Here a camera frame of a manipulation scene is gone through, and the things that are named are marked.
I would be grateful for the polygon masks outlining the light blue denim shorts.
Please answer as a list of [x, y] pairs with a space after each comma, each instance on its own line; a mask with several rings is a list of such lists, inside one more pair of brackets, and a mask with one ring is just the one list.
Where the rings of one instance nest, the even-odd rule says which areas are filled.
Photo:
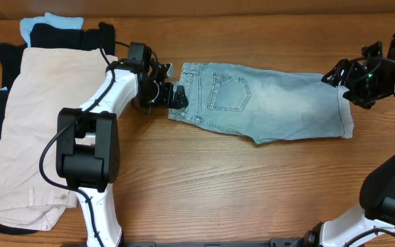
[[168, 117], [194, 126], [246, 136], [257, 144], [353, 135], [342, 87], [320, 73], [285, 73], [237, 64], [186, 62], [179, 84], [189, 105]]

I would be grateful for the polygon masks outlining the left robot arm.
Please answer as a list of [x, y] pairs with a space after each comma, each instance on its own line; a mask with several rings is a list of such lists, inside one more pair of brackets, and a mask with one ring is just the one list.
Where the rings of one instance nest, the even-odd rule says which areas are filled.
[[128, 56], [107, 63], [106, 79], [77, 108], [58, 113], [56, 172], [75, 192], [82, 208], [87, 246], [122, 246], [112, 186], [121, 164], [118, 118], [128, 104], [142, 108], [188, 106], [183, 86], [174, 86], [172, 64], [159, 62], [146, 44], [130, 43]]

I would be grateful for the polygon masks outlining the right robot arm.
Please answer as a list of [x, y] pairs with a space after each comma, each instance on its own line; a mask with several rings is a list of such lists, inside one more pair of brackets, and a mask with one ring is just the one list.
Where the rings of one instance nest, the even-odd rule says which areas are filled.
[[[343, 97], [364, 109], [395, 96], [395, 34], [386, 55], [381, 42], [364, 46], [361, 57], [340, 60], [322, 81], [346, 87]], [[332, 221], [317, 224], [299, 246], [364, 246], [382, 234], [395, 237], [395, 155], [366, 177], [358, 204]]]

